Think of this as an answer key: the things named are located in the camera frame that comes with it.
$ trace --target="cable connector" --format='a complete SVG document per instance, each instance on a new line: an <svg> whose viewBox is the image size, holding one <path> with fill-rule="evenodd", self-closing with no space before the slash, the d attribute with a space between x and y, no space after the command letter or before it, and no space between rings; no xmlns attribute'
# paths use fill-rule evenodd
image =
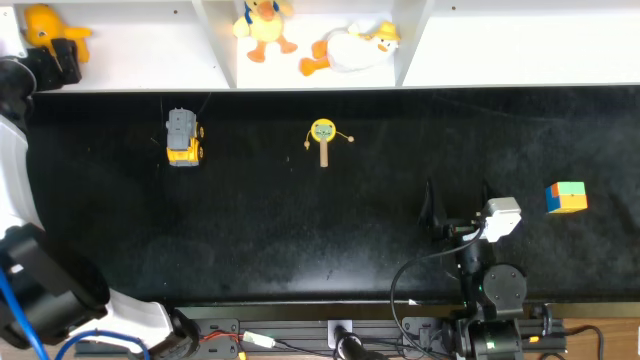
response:
<svg viewBox="0 0 640 360"><path fill-rule="evenodd" d="M265 348L273 348L276 345L276 341L268 336L252 333L251 331L245 331L242 341L256 344Z"/></svg>

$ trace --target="black tabletop surface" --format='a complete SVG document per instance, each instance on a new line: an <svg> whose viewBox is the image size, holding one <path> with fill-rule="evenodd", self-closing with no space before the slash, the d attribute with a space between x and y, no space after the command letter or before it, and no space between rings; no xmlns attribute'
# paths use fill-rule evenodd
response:
<svg viewBox="0 0 640 360"><path fill-rule="evenodd" d="M640 300L636 87L40 95L28 170L49 236L145 300L384 300L406 261L445 247L417 225L426 180L452 216L486 180L523 220L495 245L530 300ZM169 110L199 113L205 162L174 168ZM354 143L330 166L303 142L333 120ZM546 214L545 187L583 181L589 209ZM452 257L399 298L459 300Z"/></svg>

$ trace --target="duck beak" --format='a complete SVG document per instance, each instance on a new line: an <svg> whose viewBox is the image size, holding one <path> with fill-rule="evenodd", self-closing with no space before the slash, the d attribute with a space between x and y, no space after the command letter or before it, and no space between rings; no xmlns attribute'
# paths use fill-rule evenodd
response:
<svg viewBox="0 0 640 360"><path fill-rule="evenodd" d="M271 21L276 16L276 11L273 8L273 4L271 1L264 1L260 5L258 5L258 15L263 20Z"/></svg>

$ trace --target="rubik's cube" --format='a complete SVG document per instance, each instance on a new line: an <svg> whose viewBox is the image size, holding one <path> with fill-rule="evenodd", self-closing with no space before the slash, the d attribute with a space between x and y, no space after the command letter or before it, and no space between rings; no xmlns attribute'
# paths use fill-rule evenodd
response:
<svg viewBox="0 0 640 360"><path fill-rule="evenodd" d="M583 182L558 182L547 188L549 213L572 213L587 208Z"/></svg>

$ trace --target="blue cube face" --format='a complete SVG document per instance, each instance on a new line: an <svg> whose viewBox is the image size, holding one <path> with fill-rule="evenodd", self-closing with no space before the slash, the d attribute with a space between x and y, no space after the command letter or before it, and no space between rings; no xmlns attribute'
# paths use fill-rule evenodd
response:
<svg viewBox="0 0 640 360"><path fill-rule="evenodd" d="M547 212L553 212L560 208L560 197L553 197L553 192L551 191L551 187L548 187L546 190L547 194Z"/></svg>

